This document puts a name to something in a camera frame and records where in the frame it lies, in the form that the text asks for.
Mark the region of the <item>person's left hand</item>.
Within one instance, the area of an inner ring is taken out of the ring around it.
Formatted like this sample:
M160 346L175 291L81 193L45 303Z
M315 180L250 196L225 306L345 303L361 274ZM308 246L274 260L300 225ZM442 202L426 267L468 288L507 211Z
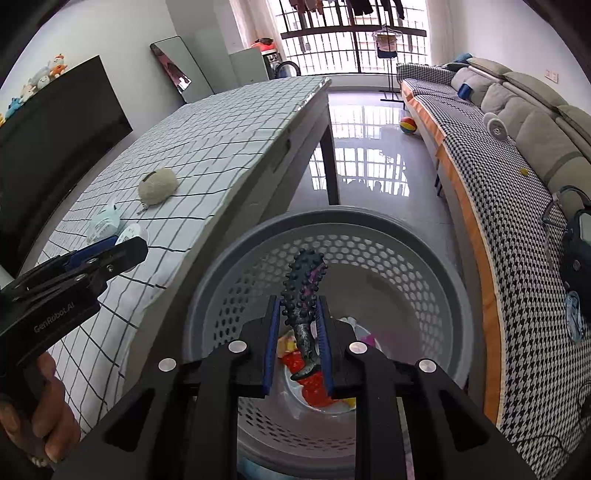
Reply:
M56 376L56 363L48 353L37 359L46 383L30 420L23 420L10 403L1 404L1 424L10 440L21 450L59 463L79 443L81 430L65 401L65 388Z

